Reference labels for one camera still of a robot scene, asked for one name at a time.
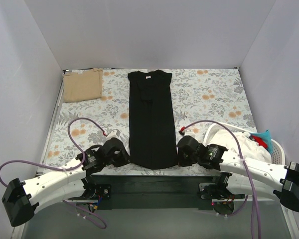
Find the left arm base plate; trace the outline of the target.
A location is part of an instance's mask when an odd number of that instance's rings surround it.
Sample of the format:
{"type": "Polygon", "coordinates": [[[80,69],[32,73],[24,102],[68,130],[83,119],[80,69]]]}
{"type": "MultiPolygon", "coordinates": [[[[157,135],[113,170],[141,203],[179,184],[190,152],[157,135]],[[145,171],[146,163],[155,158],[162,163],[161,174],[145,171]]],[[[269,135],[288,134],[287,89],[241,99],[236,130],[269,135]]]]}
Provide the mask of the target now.
{"type": "Polygon", "coordinates": [[[84,198],[91,200],[109,200],[111,193],[111,184],[90,184],[85,191],[84,198]]]}

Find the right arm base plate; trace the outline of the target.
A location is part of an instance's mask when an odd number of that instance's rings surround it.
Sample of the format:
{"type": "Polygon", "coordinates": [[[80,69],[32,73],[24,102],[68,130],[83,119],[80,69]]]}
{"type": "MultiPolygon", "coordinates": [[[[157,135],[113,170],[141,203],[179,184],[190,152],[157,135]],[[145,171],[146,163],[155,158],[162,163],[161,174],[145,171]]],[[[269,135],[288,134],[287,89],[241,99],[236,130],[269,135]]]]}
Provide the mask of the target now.
{"type": "Polygon", "coordinates": [[[245,199],[245,194],[234,194],[229,191],[228,183],[200,183],[196,195],[200,199],[220,202],[221,204],[231,204],[235,199],[245,199]]]}

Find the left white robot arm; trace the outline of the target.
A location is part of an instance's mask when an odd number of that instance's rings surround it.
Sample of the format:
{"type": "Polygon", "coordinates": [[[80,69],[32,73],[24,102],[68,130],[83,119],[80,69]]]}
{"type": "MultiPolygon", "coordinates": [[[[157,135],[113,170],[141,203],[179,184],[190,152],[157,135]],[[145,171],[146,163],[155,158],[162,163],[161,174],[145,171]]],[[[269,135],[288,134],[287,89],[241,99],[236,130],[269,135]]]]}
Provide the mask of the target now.
{"type": "Polygon", "coordinates": [[[42,209],[63,200],[109,198],[111,185],[97,184],[92,174],[109,165],[121,167],[129,162],[123,143],[111,138],[103,145],[89,147],[56,171],[25,181],[13,179],[2,197],[11,226],[20,226],[42,209]]]}

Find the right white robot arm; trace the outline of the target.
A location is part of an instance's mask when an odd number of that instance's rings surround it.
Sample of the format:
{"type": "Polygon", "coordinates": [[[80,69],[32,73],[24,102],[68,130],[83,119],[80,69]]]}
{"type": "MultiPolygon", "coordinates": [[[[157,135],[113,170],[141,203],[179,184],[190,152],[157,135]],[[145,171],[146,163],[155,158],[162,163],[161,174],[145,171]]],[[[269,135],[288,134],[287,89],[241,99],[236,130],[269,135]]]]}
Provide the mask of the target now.
{"type": "Polygon", "coordinates": [[[204,199],[226,200],[257,194],[261,198],[279,201],[284,207],[299,213],[299,164],[288,166],[245,160],[227,148],[210,144],[204,146],[191,136],[177,144],[181,166],[198,163],[205,169],[216,170],[210,184],[201,187],[204,199]]]}

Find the black t shirt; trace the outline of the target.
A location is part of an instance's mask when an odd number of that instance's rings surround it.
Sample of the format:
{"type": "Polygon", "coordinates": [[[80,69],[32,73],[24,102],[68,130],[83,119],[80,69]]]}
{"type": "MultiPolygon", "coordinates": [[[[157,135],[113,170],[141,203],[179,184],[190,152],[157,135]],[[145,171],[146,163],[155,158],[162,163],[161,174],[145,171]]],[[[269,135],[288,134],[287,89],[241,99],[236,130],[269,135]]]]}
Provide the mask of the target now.
{"type": "Polygon", "coordinates": [[[131,163],[147,169],[173,167],[176,131],[170,92],[172,74],[162,70],[128,73],[131,163]]]}

